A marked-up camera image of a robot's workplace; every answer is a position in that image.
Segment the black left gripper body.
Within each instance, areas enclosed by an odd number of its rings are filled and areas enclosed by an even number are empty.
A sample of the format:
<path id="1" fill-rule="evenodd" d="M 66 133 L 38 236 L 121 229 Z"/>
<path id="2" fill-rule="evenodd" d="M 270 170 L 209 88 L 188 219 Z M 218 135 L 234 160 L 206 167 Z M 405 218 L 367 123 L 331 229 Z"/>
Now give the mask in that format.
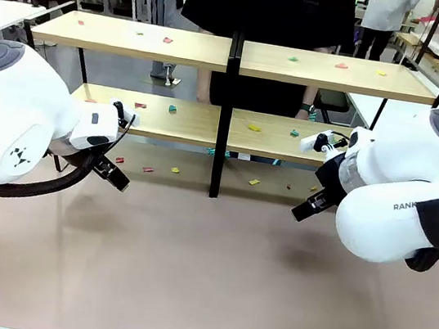
<path id="1" fill-rule="evenodd" d="M 100 178 L 116 180 L 118 178 L 119 168 L 106 156 L 95 157 L 92 162 L 91 170 L 99 175 Z"/>

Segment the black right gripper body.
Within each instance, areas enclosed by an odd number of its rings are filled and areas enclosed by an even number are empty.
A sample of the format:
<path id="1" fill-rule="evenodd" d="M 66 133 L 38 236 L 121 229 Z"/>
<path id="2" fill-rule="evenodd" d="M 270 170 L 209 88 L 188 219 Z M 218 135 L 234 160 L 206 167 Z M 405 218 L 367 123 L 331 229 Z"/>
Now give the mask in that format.
<path id="1" fill-rule="evenodd" d="M 325 191 L 328 194 L 325 206 L 326 209 L 334 205 L 338 206 L 347 195 L 340 182 L 340 177 L 338 176 L 339 168 L 344 161 L 344 157 L 344 153 L 338 154 L 334 158 L 327 160 L 316 171 L 317 179 L 323 187 L 322 191 Z"/>

